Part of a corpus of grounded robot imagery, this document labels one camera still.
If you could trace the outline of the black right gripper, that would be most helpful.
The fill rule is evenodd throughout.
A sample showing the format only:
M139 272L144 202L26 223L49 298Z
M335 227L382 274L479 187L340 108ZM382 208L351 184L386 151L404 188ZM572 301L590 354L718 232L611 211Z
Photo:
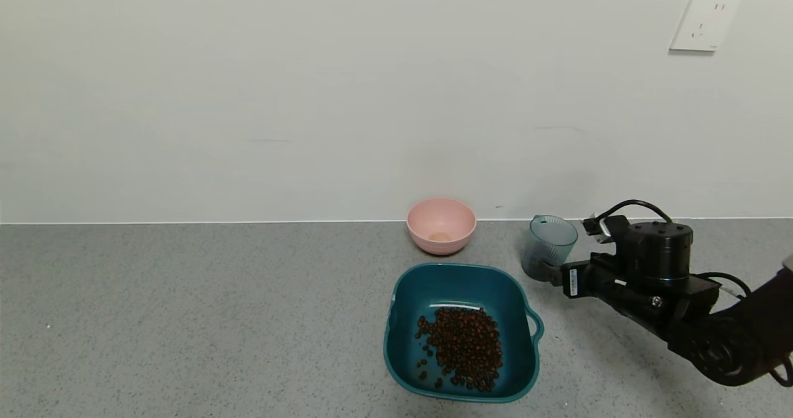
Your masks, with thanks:
M540 262L540 280L554 287L563 286L571 298L626 299L626 266L616 255L592 253L585 261L560 266Z

